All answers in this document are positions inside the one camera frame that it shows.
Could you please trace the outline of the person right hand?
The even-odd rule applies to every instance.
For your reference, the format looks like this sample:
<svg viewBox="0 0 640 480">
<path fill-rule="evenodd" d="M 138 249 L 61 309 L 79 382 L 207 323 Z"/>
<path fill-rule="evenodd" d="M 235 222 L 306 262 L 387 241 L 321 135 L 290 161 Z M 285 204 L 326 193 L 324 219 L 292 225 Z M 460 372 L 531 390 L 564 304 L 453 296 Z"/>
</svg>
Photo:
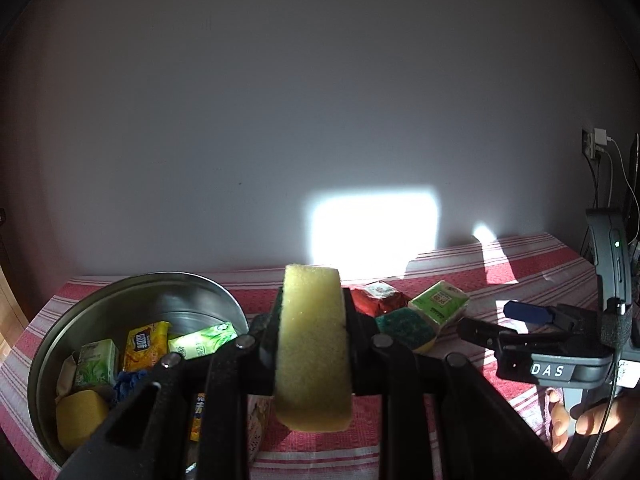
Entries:
<svg viewBox="0 0 640 480">
<path fill-rule="evenodd" d="M 570 412 L 567 411 L 564 405 L 563 393 L 558 389 L 549 388 L 546 391 L 546 399 L 549 404 L 549 414 L 551 416 L 551 451 L 553 453 L 559 453 L 565 448 L 565 445 L 570 438 L 568 430 L 570 429 Z M 575 432 L 581 436 L 593 436 L 597 434 L 602 422 L 604 421 L 604 415 L 608 404 L 595 405 L 592 408 L 588 408 L 575 420 Z M 620 424 L 626 424 L 634 419 L 636 411 L 639 409 L 639 397 L 638 396 L 619 396 L 612 404 L 612 408 L 608 412 L 608 420 L 606 421 L 603 431 L 609 432 L 620 426 Z"/>
</svg>

